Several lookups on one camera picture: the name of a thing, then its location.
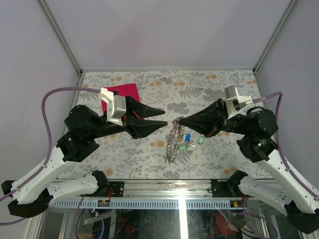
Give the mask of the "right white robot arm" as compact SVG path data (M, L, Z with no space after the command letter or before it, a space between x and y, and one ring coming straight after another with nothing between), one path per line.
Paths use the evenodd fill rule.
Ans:
M227 180L228 193L235 197L242 193L268 204L305 234L319 229L319 196L309 192L309 182L299 183L296 170L279 154L279 146L272 140L279 128L271 110L254 107L243 115L218 99L204 110L180 119L179 124L206 138L221 131L241 134L237 144L244 157L263 168L282 188L269 187L237 170Z

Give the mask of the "green tag key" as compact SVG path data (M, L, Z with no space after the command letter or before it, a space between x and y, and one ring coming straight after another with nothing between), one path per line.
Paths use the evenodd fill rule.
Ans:
M204 136L200 136L197 143L202 145L202 144L204 144L204 141L205 141L205 137Z
M193 147L193 145L181 145L178 150L179 151L186 151L186 150L189 150L191 147Z

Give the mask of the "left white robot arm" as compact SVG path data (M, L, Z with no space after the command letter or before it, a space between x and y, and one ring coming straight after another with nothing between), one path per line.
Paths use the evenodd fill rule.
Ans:
M85 105L75 106L65 119L68 131L53 147L50 158L21 179L2 183L2 191L13 198L8 204L12 216L32 218L55 202L74 196L106 196L110 183L103 171L60 183L55 179L98 149L97 138L127 132L133 139L140 139L167 125L165 121L150 120L163 115L163 110L146 106L131 96L107 92L100 93L99 98L107 104L103 115Z

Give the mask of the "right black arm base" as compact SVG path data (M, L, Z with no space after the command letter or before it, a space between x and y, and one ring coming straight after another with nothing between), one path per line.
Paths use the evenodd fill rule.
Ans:
M240 191L238 185L245 176L248 176L248 174L237 170L226 181L211 179L207 191L212 194L213 198L243 197L244 194Z

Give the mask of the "blue tag key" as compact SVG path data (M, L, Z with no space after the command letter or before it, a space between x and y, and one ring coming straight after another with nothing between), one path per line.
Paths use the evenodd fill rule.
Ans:
M191 134L187 133L185 136L185 142L190 142Z

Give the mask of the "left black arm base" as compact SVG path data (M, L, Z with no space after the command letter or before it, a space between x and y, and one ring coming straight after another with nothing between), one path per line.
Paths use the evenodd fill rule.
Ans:
M121 198L124 195L123 181L111 181L107 189L103 189L100 197L106 198Z

